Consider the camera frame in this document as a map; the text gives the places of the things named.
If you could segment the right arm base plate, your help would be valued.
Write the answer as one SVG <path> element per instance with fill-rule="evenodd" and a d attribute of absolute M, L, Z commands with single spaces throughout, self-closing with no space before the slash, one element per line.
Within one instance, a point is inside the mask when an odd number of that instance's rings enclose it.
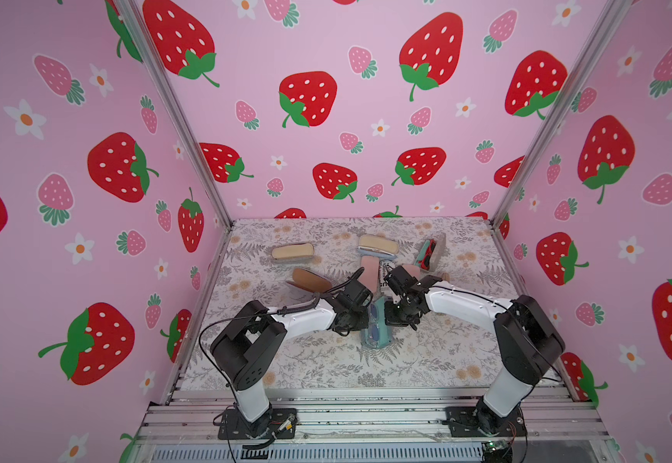
<path fill-rule="evenodd" d="M 499 417 L 481 401 L 477 406 L 445 409 L 444 426 L 456 438 L 513 438 L 528 435 L 521 408 L 515 407 L 507 417 Z"/>

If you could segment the green case purple glasses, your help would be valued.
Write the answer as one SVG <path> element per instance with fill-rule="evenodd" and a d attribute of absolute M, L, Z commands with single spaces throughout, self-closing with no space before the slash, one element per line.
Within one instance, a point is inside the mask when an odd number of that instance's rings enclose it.
<path fill-rule="evenodd" d="M 362 345 L 370 349 L 383 349 L 391 345 L 392 329 L 386 324 L 385 297 L 371 302 L 368 310 L 368 327 L 361 331 Z"/>

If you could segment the newspaper print glasses case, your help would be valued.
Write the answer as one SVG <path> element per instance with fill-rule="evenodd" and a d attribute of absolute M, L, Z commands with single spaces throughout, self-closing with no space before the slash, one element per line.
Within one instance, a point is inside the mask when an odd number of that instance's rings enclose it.
<path fill-rule="evenodd" d="M 378 264 L 378 279 L 383 281 L 384 278 L 395 268 L 393 260 L 380 260 Z"/>

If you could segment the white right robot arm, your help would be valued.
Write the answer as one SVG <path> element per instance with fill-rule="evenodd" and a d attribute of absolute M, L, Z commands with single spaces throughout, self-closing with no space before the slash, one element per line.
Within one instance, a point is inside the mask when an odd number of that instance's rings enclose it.
<path fill-rule="evenodd" d="M 384 282 L 397 295 L 384 305 L 390 326 L 417 329 L 426 314 L 445 314 L 492 333 L 498 344 L 502 368 L 479 399 L 474 412 L 478 428 L 495 433 L 542 381 L 566 350 L 563 337 L 536 299 L 493 299 L 444 280 L 421 280 L 398 266 Z"/>

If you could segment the pink glasses case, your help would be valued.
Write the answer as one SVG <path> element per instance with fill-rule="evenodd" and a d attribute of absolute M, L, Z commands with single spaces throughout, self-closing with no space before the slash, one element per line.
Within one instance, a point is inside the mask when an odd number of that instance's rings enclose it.
<path fill-rule="evenodd" d="M 360 266 L 364 268 L 364 271 L 358 278 L 359 282 L 369 291 L 377 291 L 380 283 L 380 259 L 374 256 L 363 256 Z"/>

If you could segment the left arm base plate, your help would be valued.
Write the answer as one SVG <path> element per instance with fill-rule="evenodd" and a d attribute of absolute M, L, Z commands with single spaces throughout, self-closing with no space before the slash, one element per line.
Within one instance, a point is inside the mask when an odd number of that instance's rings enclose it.
<path fill-rule="evenodd" d="M 220 440 L 289 440 L 295 437 L 297 409 L 271 408 L 254 422 L 236 409 L 223 412 L 218 428 Z"/>

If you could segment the purple case brown lining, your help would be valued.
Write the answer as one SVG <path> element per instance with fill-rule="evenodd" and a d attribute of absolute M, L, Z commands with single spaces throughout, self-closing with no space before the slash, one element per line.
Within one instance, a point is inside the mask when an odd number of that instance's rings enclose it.
<path fill-rule="evenodd" d="M 293 291 L 302 294 L 325 293 L 333 288 L 334 283 L 310 269 L 296 267 L 286 285 Z"/>

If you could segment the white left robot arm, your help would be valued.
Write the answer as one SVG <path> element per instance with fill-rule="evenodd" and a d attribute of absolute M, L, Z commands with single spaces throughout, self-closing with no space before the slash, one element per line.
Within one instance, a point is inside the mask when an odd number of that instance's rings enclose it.
<path fill-rule="evenodd" d="M 366 329 L 372 297 L 365 285 L 349 279 L 295 305 L 267 307 L 252 300 L 228 319 L 210 345 L 201 349 L 227 381 L 241 419 L 251 426 L 270 420 L 272 405 L 264 376 L 286 341 L 317 332 L 345 337 Z"/>

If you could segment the grey case teal lining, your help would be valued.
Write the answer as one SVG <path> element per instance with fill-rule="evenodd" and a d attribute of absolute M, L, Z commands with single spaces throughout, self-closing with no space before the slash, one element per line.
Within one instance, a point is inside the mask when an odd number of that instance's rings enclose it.
<path fill-rule="evenodd" d="M 414 264 L 422 272 L 436 271 L 445 254 L 446 242 L 445 233 L 439 233 L 427 238 L 423 242 Z"/>

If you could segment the pink case black sunglasses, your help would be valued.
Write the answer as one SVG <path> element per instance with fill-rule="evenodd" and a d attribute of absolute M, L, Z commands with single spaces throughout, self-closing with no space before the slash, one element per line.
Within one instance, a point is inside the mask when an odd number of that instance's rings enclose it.
<path fill-rule="evenodd" d="M 409 285 L 416 285 L 424 277 L 427 276 L 427 273 L 421 269 L 420 266 L 414 264 L 403 264 L 402 268 L 407 272 L 409 276 Z"/>

